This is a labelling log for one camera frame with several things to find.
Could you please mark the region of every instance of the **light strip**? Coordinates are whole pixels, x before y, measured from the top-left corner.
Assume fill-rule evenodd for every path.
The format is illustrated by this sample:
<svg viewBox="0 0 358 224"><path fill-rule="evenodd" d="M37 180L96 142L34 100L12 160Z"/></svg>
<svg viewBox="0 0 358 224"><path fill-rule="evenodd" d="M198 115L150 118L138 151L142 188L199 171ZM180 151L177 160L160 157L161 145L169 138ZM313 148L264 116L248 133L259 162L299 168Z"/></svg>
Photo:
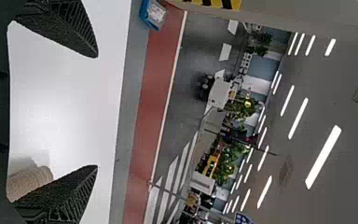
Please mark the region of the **light strip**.
<svg viewBox="0 0 358 224"><path fill-rule="evenodd" d="M243 160L242 160L239 173L242 172L242 168L243 168L243 165L245 164L245 161L246 161L246 159L243 159Z"/></svg>
<svg viewBox="0 0 358 224"><path fill-rule="evenodd" d="M265 106L263 106L263 109L261 110L261 114L260 114L260 117L258 118L258 122L260 122L261 118L263 118L263 115L264 115L264 110L266 109Z"/></svg>
<svg viewBox="0 0 358 224"><path fill-rule="evenodd" d="M228 214L228 213L229 213L229 209L231 208L231 205L232 205L232 199L231 199L231 201L229 201L229 204L228 204L228 208L227 208L226 214Z"/></svg>
<svg viewBox="0 0 358 224"><path fill-rule="evenodd" d="M258 148L260 148L261 145L263 144L263 140L264 140L264 137L266 136L266 133L267 133L267 127L264 129L264 132L261 135L260 142L258 142Z"/></svg>
<svg viewBox="0 0 358 224"><path fill-rule="evenodd" d="M246 183L246 181L248 181L249 174L251 173L252 168L253 168L253 165L251 164L251 165L249 166L249 169L248 169L248 172L246 173L245 178L243 179L243 183L244 183L244 184Z"/></svg>
<svg viewBox="0 0 358 224"><path fill-rule="evenodd" d="M235 189L235 185L237 184L237 182L234 182L234 185L232 186L232 189L231 189L231 192L230 194L232 194L232 192L234 192L234 189Z"/></svg>
<svg viewBox="0 0 358 224"><path fill-rule="evenodd" d="M263 192L261 192L260 198L258 199L258 202L257 202L257 209L260 208L261 203L264 201L264 198L266 197L266 194L269 191L269 187L271 186L271 183L272 183L272 175L269 176L267 184L264 187Z"/></svg>
<svg viewBox="0 0 358 224"><path fill-rule="evenodd" d="M251 195L250 189L248 189L248 192L246 192L245 198L243 199L243 203L241 205L241 211L243 210L243 208L245 208L246 202L248 202L249 199L249 195Z"/></svg>
<svg viewBox="0 0 358 224"><path fill-rule="evenodd" d="M295 85L292 85L292 88L290 88L290 91L287 94L286 101L284 101L284 105L283 105L282 111L281 111L281 117L283 117L284 112L286 111L286 107L289 104L290 98L292 98L292 94L293 94L294 90L295 90Z"/></svg>
<svg viewBox="0 0 358 224"><path fill-rule="evenodd" d="M298 52L300 51L302 42L304 40L304 36L305 36L305 34L302 34L301 37L300 37L300 41L298 41L297 48L296 48L296 51L295 51L295 55L297 55Z"/></svg>
<svg viewBox="0 0 358 224"><path fill-rule="evenodd" d="M226 205L225 205L225 209L223 210L223 214L225 214L225 212L227 211L227 207L228 207L228 203L226 203Z"/></svg>
<svg viewBox="0 0 358 224"><path fill-rule="evenodd" d="M327 46L326 53L324 54L324 56L326 56L326 57L330 56L330 53L333 50L333 47L335 44L336 44L336 39L334 39L334 38L331 39L330 43Z"/></svg>
<svg viewBox="0 0 358 224"><path fill-rule="evenodd" d="M305 108L307 107L308 101L309 101L308 98L305 98L304 101L303 101L303 104L300 107L300 110L298 110L297 117L296 117L295 122L293 123L292 129L290 129L290 132L289 132L289 135L288 135L289 140L292 139L293 134L295 134L297 125L300 122L301 117L304 114L304 111L305 111Z"/></svg>
<svg viewBox="0 0 358 224"><path fill-rule="evenodd" d="M293 37L292 44L290 45L290 49L287 52L287 55L292 54L293 47L295 46L296 40L297 40L298 33L295 33L295 36Z"/></svg>
<svg viewBox="0 0 358 224"><path fill-rule="evenodd" d="M316 35L313 35L310 38L310 43L308 44L307 51L305 51L305 56L308 56L310 54L310 50L312 49L313 42L315 42L315 39L316 39Z"/></svg>
<svg viewBox="0 0 358 224"><path fill-rule="evenodd" d="M341 132L342 130L337 125L334 126L333 131L331 131L330 136L324 143L324 147L322 148L318 159L316 159L316 162L313 164L312 169L310 169L310 173L308 174L307 179L305 179L305 184L307 185L308 189L312 187L313 182L315 181L316 177L318 177L319 172L324 166L324 163L326 162L331 150L333 149L339 136L341 135Z"/></svg>
<svg viewBox="0 0 358 224"><path fill-rule="evenodd" d="M238 189L240 187L241 181L242 181L242 175L240 175L240 179L238 179L238 184L235 189Z"/></svg>
<svg viewBox="0 0 358 224"><path fill-rule="evenodd" d="M281 83L281 79L282 79L282 74L280 74L279 77L278 77L278 82L277 82L277 84L275 85L275 89L274 89L274 91L272 92L272 95L275 95L275 93L277 93L279 84Z"/></svg>
<svg viewBox="0 0 358 224"><path fill-rule="evenodd" d="M278 75L279 75L279 71L277 71L277 72L275 73L275 77L274 77L274 79L272 80L271 89L274 89L275 82L277 81Z"/></svg>
<svg viewBox="0 0 358 224"><path fill-rule="evenodd" d="M249 152L248 158L246 159L246 163L249 163L249 160L251 159L254 150L254 148L251 148L251 152Z"/></svg>
<svg viewBox="0 0 358 224"><path fill-rule="evenodd" d="M264 152L264 154L263 154L263 157L261 158L260 163L258 163L257 171L260 171L260 170L261 170L261 167L263 166L264 160L265 160L266 157L267 157L267 153L269 153L269 146L266 147L266 150L265 150L265 152Z"/></svg>
<svg viewBox="0 0 358 224"><path fill-rule="evenodd" d="M235 203L234 205L232 206L232 210L231 212L234 213L235 211L235 208L237 207L237 204L238 204L238 201L240 200L240 195L237 196L237 198L235 199Z"/></svg>
<svg viewBox="0 0 358 224"><path fill-rule="evenodd" d="M261 129L263 129L264 122L266 121L266 117L267 117L267 115L265 115L265 116L263 117L263 119L261 120L260 127L258 127L258 133L260 133L260 132L261 132Z"/></svg>

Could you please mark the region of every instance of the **sign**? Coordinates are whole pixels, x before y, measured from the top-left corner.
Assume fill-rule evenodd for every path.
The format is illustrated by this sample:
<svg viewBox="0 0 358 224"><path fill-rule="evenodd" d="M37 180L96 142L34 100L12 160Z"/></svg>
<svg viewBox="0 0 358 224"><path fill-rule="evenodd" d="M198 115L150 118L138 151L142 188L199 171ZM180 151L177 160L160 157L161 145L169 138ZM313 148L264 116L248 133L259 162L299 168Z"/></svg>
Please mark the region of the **sign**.
<svg viewBox="0 0 358 224"><path fill-rule="evenodd" d="M255 224L250 218L241 213L235 214L235 224Z"/></svg>

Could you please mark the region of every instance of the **metal pole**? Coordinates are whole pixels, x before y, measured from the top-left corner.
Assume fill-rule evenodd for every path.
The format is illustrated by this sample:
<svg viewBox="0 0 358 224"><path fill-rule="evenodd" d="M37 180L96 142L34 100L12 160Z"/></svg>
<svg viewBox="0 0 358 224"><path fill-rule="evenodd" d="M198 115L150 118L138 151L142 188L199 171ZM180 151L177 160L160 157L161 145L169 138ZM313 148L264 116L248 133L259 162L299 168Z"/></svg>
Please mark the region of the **metal pole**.
<svg viewBox="0 0 358 224"><path fill-rule="evenodd" d="M235 141L237 141L237 142L243 144L243 145L249 145L249 144L247 144L246 142L243 142L242 140L240 140L240 139L238 139L238 138L233 138L233 139L234 139ZM260 148L258 148L258 147L252 147L252 148L254 148L254 149L257 150L257 151L266 152L266 150L260 149ZM270 151L268 151L267 154L272 155L272 156L278 156L278 154L276 154L276 153L274 153L274 152L270 152Z"/></svg>
<svg viewBox="0 0 358 224"><path fill-rule="evenodd" d="M162 188L162 187L160 187L160 186L158 186L158 185L155 185L154 183L151 183L151 182L149 182L148 184L149 184L150 186L152 186L152 187L156 187L156 188L158 188L158 189L160 189L160 190L162 190L162 191L164 191L164 192L169 193L170 195L175 196L176 198L178 198L179 200L182 200L183 202L186 202L186 201L187 201L187 199L184 198L184 197L182 197L182 195L179 195L179 194L177 194L177 193L173 193L173 192L171 192L170 190L167 190L167 189L165 189L165 188ZM207 211L207 212L211 213L211 215L213 215L214 217L219 217L219 218L221 218L222 220L224 220L224 221L226 221L226 222L229 222L229 223L235 223L235 220L234 220L234 219L229 219L228 217L225 217L225 216L221 215L220 213L213 212L213 211L211 211L210 209L208 209L208 208L206 208L206 207L204 207L204 206L202 206L202 205L196 204L196 206L197 206L198 208L201 208L201 209L204 210L204 211Z"/></svg>

